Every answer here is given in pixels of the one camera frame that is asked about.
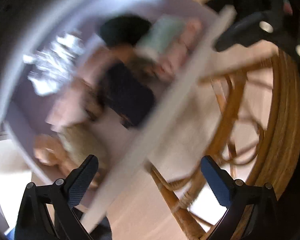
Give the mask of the black sock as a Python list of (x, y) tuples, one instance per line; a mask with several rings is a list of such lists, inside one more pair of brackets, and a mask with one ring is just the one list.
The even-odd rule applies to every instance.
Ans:
[(96, 27), (96, 34), (108, 48), (135, 46), (150, 30), (152, 24), (138, 15), (125, 14), (109, 18)]

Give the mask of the orange tan soft toy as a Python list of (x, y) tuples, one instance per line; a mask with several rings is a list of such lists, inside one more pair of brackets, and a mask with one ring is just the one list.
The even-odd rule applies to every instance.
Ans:
[(33, 153), (43, 165), (56, 166), (65, 176), (68, 176), (72, 170), (79, 167), (69, 157), (61, 141), (47, 134), (40, 134), (35, 137)]

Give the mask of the mint green rolled sock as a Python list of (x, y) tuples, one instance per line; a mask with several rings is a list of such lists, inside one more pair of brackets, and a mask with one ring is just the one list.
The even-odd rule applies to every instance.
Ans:
[(185, 28), (186, 21), (171, 15), (161, 16), (135, 47), (138, 56), (157, 62), (172, 41)]

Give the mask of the rattan chair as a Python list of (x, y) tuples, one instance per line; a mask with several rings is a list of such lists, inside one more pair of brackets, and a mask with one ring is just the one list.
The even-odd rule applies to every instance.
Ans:
[[(294, 60), (279, 51), (268, 59), (203, 79), (225, 84), (228, 94), (216, 93), (221, 120), (204, 151), (231, 172), (253, 165), (248, 184), (271, 182), (282, 196), (300, 154), (300, 76)], [(271, 93), (266, 125), (253, 115), (244, 101), (246, 86)]]

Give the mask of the pink rolled sock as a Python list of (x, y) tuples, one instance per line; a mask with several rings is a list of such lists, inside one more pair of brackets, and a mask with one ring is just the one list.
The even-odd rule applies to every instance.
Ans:
[(181, 72), (197, 44), (202, 29), (203, 24), (197, 18), (192, 18), (186, 22), (184, 29), (159, 57), (159, 62), (154, 68), (156, 76), (161, 81), (170, 82)]

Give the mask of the beige olive sock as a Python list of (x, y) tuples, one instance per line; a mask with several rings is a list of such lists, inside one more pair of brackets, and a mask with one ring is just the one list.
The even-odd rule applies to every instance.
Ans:
[(100, 140), (84, 123), (77, 123), (63, 127), (58, 137), (68, 152), (69, 158), (81, 165), (89, 155), (98, 159), (100, 169), (107, 170), (109, 166), (108, 151), (102, 140)]

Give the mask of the pale pink printed cloth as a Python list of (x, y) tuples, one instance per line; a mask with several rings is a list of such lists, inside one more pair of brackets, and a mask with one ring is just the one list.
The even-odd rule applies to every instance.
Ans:
[(114, 61), (106, 47), (99, 47), (79, 65), (78, 70), (54, 103), (46, 117), (46, 123), (51, 125), (51, 130), (59, 132), (63, 127), (83, 122), (88, 116), (83, 103), (86, 94), (91, 91), (101, 77), (104, 69)]

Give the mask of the dark navy rolled cloth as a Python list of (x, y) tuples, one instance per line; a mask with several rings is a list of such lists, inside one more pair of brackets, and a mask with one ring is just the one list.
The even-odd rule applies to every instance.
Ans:
[(140, 83), (122, 62), (105, 72), (98, 88), (98, 97), (121, 117), (125, 128), (141, 126), (155, 105), (152, 90)]

